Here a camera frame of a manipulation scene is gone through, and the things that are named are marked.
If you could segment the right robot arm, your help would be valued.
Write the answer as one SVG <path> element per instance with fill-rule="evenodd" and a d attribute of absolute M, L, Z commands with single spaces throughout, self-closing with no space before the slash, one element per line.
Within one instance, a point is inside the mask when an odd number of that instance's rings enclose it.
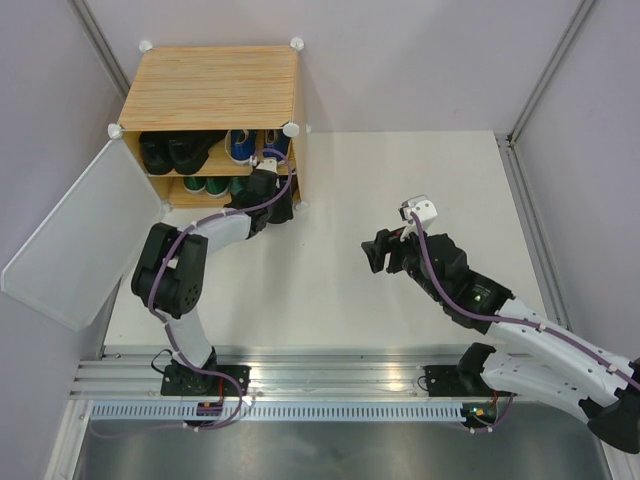
<path fill-rule="evenodd" d="M 372 272 L 406 273 L 454 323 L 525 353 L 519 359 L 473 343 L 455 368 L 463 392 L 523 395 L 574 416 L 610 446 L 638 453 L 638 362 L 553 324 L 472 270 L 446 234 L 403 238 L 399 230 L 381 230 L 361 248 Z"/>

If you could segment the green loafer front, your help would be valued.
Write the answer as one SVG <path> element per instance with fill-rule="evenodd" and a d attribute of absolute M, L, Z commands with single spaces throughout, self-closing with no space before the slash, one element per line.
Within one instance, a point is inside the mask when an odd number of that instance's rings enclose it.
<path fill-rule="evenodd" d="M 291 177 L 291 183 L 290 183 L 291 196 L 295 197 L 297 195 L 298 190 L 299 190 L 298 175 L 296 173 L 293 173 Z"/>

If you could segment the green sneaker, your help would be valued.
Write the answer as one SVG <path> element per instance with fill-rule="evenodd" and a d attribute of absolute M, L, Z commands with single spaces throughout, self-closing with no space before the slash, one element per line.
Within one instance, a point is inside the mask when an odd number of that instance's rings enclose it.
<path fill-rule="evenodd" d="M 229 177 L 208 177 L 205 182 L 205 192 L 213 198 L 221 198 L 229 192 L 229 186 Z"/>
<path fill-rule="evenodd" d="M 183 186 L 186 192 L 190 194 L 199 194 L 206 188 L 206 177 L 184 177 L 183 178 Z"/>

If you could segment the white translucent cabinet door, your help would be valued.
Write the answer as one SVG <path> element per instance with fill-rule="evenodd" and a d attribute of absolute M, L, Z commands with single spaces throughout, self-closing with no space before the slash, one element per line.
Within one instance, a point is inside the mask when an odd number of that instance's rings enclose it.
<path fill-rule="evenodd" d="M 111 140 L 9 261 L 3 293 L 80 331 L 136 262 L 162 202 L 122 140 Z"/>

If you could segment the blue sneaker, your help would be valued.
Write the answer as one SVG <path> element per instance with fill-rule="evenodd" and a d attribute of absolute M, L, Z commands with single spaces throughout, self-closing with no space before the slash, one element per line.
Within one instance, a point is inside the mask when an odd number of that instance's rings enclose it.
<path fill-rule="evenodd" d="M 264 132 L 263 157 L 275 159 L 282 164 L 287 158 L 290 138 L 281 130 L 270 129 Z"/>
<path fill-rule="evenodd" d="M 256 149 L 256 130 L 229 130 L 225 140 L 225 151 L 231 161 L 240 166 L 250 163 Z"/>

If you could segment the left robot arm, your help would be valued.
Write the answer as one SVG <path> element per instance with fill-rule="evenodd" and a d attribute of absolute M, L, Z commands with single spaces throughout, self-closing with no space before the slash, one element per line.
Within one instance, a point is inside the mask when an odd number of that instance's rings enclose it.
<path fill-rule="evenodd" d="M 209 257 L 248 240 L 269 223 L 293 218 L 297 175 L 279 176 L 256 168 L 222 211 L 179 229 L 155 223 L 147 235 L 131 280 L 132 293 L 163 324 L 171 363 L 163 372 L 163 396 L 234 394 L 232 376 L 220 370 L 206 339 L 197 304 L 203 294 Z"/>

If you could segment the green loafer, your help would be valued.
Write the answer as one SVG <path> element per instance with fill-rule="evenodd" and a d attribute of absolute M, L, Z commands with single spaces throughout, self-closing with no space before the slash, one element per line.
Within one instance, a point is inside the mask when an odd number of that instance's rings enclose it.
<path fill-rule="evenodd" d="M 246 190 L 249 178 L 247 176 L 232 177 L 229 182 L 229 194 L 232 198 Z"/>
<path fill-rule="evenodd" d="M 299 190 L 298 175 L 296 173 L 293 173 L 291 177 L 291 183 L 290 183 L 291 196 L 295 197 L 297 195 L 298 190 Z"/>

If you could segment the black patent shoe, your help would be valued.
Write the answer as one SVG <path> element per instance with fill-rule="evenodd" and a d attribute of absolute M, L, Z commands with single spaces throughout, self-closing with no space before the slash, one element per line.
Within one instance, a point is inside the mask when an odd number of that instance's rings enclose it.
<path fill-rule="evenodd" d="M 209 157 L 209 149 L 223 141 L 223 130 L 193 130 L 177 132 L 168 140 L 168 151 L 174 170 L 180 175 L 194 175 Z"/>
<path fill-rule="evenodd" d="M 143 165 L 149 174 L 166 175 L 173 170 L 168 137 L 164 132 L 142 132 L 139 146 Z"/>

